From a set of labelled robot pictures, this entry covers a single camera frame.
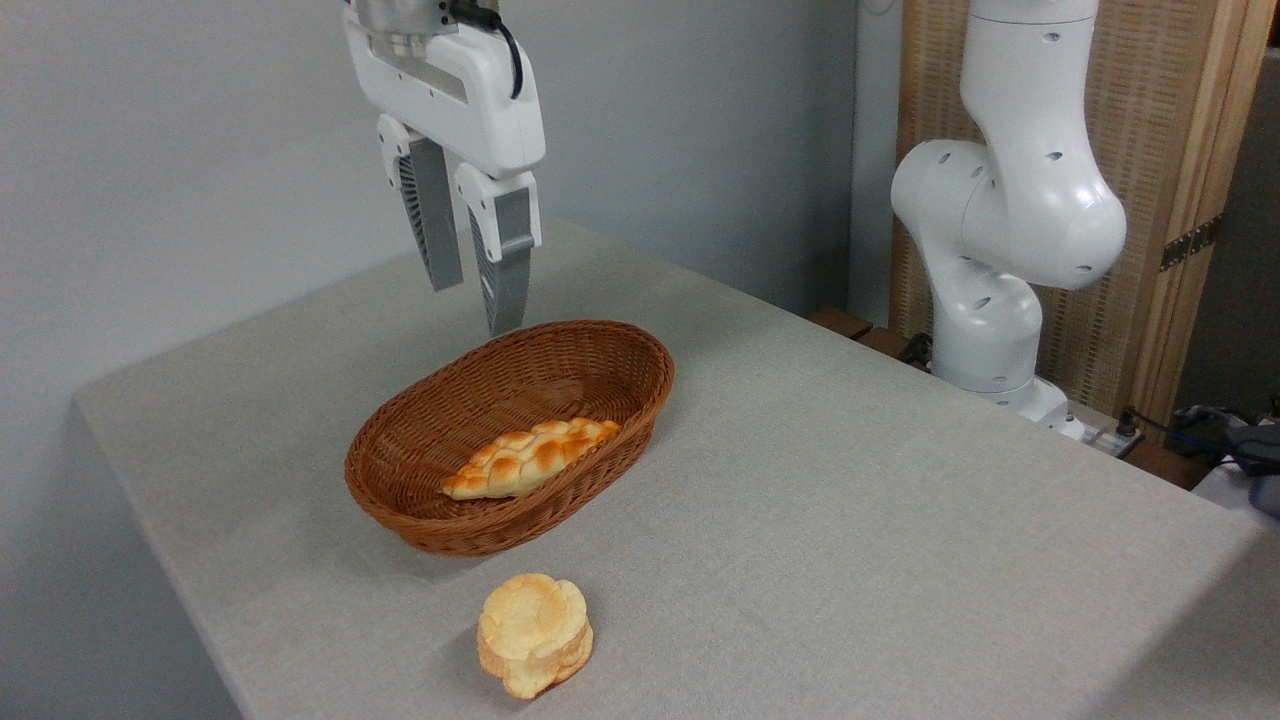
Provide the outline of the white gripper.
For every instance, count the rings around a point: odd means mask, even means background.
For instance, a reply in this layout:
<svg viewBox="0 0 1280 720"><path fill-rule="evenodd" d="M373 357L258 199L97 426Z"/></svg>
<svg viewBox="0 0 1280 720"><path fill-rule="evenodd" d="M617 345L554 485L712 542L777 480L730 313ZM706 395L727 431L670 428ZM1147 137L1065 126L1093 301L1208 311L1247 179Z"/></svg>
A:
<svg viewBox="0 0 1280 720"><path fill-rule="evenodd" d="M547 151L527 54L489 5L348 5L343 22L358 85L384 113L383 165L431 287L463 282L448 150L463 160L454 186L467 208L490 334L520 328L531 254L541 246L538 186L527 170Z"/></svg>

